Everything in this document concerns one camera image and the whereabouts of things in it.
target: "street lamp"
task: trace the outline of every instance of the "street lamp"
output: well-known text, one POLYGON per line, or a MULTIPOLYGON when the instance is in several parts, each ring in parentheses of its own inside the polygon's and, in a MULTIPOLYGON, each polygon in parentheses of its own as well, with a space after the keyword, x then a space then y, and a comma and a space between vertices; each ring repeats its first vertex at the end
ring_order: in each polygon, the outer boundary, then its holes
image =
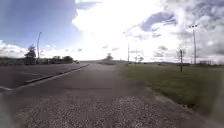
POLYGON ((42 32, 39 33, 38 36, 38 40, 37 40, 37 55, 38 55, 38 59, 40 58, 40 53, 39 53, 39 41, 40 41, 40 36, 41 36, 42 32))
POLYGON ((197 51, 196 51, 196 41, 195 41, 195 28, 198 27, 198 25, 191 25, 189 28, 193 29, 193 38, 194 38, 194 64, 196 64, 196 57, 197 57, 197 51))

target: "green grass field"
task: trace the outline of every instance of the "green grass field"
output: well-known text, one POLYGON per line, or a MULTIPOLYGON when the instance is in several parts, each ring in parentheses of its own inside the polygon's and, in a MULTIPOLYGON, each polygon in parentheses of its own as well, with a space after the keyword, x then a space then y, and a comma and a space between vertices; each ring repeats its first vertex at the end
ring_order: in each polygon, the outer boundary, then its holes
POLYGON ((156 92, 206 114, 214 104, 223 68, 184 67, 181 73, 178 66, 137 64, 125 71, 156 92))

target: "blue sky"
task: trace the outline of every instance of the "blue sky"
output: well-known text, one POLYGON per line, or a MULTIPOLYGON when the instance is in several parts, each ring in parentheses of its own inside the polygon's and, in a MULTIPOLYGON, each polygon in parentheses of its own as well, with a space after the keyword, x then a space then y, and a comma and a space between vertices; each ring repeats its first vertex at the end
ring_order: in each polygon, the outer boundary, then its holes
POLYGON ((129 44, 131 60, 176 62, 184 48, 191 62, 197 24, 198 60, 224 60, 223 0, 1 0, 0 19, 2 56, 23 57, 42 32, 41 57, 127 60, 129 44))
POLYGON ((42 32, 41 47, 77 43, 81 32, 72 24, 74 0, 1 0, 0 39, 28 47, 42 32))

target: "utility pole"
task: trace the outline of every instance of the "utility pole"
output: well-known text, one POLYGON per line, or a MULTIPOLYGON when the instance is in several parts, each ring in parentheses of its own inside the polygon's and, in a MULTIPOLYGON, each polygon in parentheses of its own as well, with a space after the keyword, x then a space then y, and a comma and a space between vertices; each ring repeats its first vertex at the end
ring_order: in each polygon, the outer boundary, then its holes
POLYGON ((40 41, 41 34, 42 34, 42 32, 39 33, 38 40, 37 40, 37 55, 38 55, 38 59, 40 58, 39 41, 40 41))
POLYGON ((180 72, 183 72, 183 50, 180 50, 180 72))
POLYGON ((129 54, 130 53, 129 53, 129 42, 128 42, 128 65, 129 65, 129 57, 130 57, 129 54))
POLYGON ((194 38, 194 64, 197 63, 197 50, 196 50, 196 40, 195 40, 195 28, 198 27, 198 25, 192 25, 192 26, 189 26, 189 28, 192 28, 193 29, 193 38, 194 38))

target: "road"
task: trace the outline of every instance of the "road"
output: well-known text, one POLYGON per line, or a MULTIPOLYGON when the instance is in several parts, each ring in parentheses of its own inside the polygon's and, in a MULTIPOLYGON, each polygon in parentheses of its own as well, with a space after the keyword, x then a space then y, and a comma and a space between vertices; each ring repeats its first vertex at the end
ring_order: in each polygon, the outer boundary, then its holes
POLYGON ((0 91, 4 91, 4 89, 14 89, 23 86, 26 81, 57 75, 83 65, 84 64, 55 64, 0 67, 0 91))
POLYGON ((1 128, 199 128, 203 123, 189 122, 192 111, 123 77, 115 66, 92 64, 0 98, 1 128))

